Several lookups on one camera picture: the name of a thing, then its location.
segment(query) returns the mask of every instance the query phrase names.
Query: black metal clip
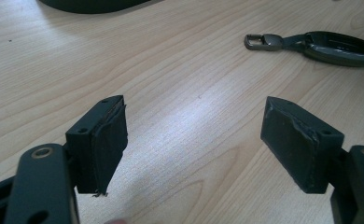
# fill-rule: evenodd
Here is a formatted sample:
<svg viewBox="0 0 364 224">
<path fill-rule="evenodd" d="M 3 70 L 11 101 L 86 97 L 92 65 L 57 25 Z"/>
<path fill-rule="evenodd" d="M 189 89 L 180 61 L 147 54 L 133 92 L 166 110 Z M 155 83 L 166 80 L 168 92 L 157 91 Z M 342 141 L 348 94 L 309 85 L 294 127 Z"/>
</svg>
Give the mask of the black metal clip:
<svg viewBox="0 0 364 224">
<path fill-rule="evenodd" d="M 247 35 L 244 44 L 252 50 L 276 51 L 283 48 L 284 40 L 280 35 Z"/>
</svg>

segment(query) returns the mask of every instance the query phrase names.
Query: wood grain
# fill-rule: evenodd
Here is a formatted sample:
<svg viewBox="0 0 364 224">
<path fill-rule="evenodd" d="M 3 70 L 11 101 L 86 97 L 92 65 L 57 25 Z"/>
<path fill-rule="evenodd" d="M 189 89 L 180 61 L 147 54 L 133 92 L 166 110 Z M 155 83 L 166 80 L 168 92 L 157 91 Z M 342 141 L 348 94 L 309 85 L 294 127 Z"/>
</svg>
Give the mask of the wood grain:
<svg viewBox="0 0 364 224">
<path fill-rule="evenodd" d="M 82 223 L 331 223 L 259 139 L 268 95 L 364 145 L 364 68 L 248 51 L 244 36 L 325 30 L 364 39 L 364 0 L 166 0 L 104 15 L 0 1 L 0 180 L 20 155 L 123 94 L 129 145 Z"/>
</svg>

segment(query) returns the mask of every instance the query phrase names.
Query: light wooden surface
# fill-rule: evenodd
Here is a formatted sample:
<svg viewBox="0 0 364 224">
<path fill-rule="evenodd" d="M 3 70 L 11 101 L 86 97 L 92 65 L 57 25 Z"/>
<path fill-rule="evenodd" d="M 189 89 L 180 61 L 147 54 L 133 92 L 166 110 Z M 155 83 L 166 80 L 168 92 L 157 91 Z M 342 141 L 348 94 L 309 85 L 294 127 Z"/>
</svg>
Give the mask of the light wooden surface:
<svg viewBox="0 0 364 224">
<path fill-rule="evenodd" d="M 129 145 L 82 223 L 332 223 L 259 139 L 268 95 L 364 145 L 364 68 L 248 51 L 244 36 L 325 30 L 364 39 L 364 0 L 165 0 L 78 15 L 0 1 L 0 180 L 20 155 L 123 94 Z"/>
</svg>

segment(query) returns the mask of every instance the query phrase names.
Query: keychain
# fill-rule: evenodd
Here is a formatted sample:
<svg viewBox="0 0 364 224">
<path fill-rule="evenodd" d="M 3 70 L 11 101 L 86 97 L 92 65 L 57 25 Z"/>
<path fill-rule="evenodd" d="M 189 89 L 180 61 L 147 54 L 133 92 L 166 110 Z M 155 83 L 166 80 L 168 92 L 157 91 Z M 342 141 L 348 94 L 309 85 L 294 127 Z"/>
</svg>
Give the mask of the keychain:
<svg viewBox="0 0 364 224">
<path fill-rule="evenodd" d="M 280 35 L 247 35 L 244 43 L 251 50 L 290 49 L 324 63 L 364 67 L 364 40 L 349 35 L 324 31 L 286 38 Z"/>
</svg>

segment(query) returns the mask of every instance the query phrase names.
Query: black key fob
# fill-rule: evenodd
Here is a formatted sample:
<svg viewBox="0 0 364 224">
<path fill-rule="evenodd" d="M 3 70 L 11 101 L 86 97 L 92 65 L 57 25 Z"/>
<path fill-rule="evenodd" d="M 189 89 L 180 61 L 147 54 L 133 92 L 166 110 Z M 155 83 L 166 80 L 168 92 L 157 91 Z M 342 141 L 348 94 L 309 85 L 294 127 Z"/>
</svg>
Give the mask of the black key fob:
<svg viewBox="0 0 364 224">
<path fill-rule="evenodd" d="M 324 63 L 364 67 L 364 40 L 331 32 L 305 34 L 303 54 Z"/>
<path fill-rule="evenodd" d="M 283 38 L 279 35 L 247 35 L 245 46 L 251 50 L 290 49 L 324 63 L 364 67 L 364 40 L 349 35 L 314 31 Z"/>
</svg>

